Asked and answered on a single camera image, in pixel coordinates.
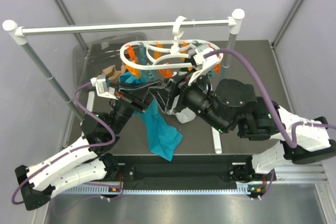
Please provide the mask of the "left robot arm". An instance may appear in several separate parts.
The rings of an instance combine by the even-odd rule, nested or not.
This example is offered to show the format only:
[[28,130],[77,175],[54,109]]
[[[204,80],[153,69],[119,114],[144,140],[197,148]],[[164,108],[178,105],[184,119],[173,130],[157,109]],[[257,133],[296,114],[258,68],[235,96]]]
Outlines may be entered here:
[[152,90],[161,81],[111,84],[104,76],[92,78],[77,91],[92,86],[96,94],[114,100],[109,113],[94,113],[76,100],[85,112],[82,135],[70,146],[36,165],[20,165],[15,169],[17,193],[21,193],[26,210],[38,209],[63,191],[91,181],[114,180],[119,174],[118,162],[109,151],[118,134],[134,112],[145,112],[153,101]]

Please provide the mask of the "white oval clip hanger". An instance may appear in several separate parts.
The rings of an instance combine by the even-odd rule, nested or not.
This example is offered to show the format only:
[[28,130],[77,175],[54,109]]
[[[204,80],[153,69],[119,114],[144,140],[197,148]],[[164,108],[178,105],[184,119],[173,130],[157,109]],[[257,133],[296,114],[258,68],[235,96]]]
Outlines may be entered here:
[[[172,33],[174,36],[173,40],[132,41],[120,48],[120,59],[126,65],[128,71],[136,77],[140,76],[141,70],[194,69],[190,62],[188,52],[191,49],[196,48],[196,42],[199,42],[201,45],[212,43],[205,40],[181,41],[181,37],[184,34],[183,29],[196,26],[229,26],[231,21],[231,18],[224,20],[187,21],[185,17],[179,16],[175,22],[171,23]],[[132,47],[136,45],[143,46],[145,48],[145,59],[149,60],[150,63],[138,63],[138,59],[132,49]],[[222,60],[224,58],[224,53],[216,53],[215,51],[208,53],[206,56],[213,54],[223,54]]]

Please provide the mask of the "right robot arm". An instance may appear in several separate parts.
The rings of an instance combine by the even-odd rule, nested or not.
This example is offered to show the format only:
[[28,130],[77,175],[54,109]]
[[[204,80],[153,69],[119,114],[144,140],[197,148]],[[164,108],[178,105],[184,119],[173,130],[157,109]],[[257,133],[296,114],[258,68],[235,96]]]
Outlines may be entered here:
[[282,165],[306,165],[335,157],[335,141],[329,138],[324,117],[308,120],[292,114],[257,96],[250,84],[223,79],[213,89],[205,76],[196,81],[178,76],[149,92],[163,112],[190,109],[220,133],[237,130],[238,137],[250,141],[276,140],[273,147],[252,155],[242,165],[229,167],[230,177],[238,182],[256,180]]

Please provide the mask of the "blue cloth garment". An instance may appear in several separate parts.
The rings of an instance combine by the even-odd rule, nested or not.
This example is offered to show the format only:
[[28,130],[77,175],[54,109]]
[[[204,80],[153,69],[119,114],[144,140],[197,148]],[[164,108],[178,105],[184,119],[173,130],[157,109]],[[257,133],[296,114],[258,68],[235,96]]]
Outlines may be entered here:
[[159,112],[159,105],[153,100],[144,113],[133,112],[144,122],[150,152],[172,161],[174,151],[180,144],[183,135],[173,126],[166,123]]

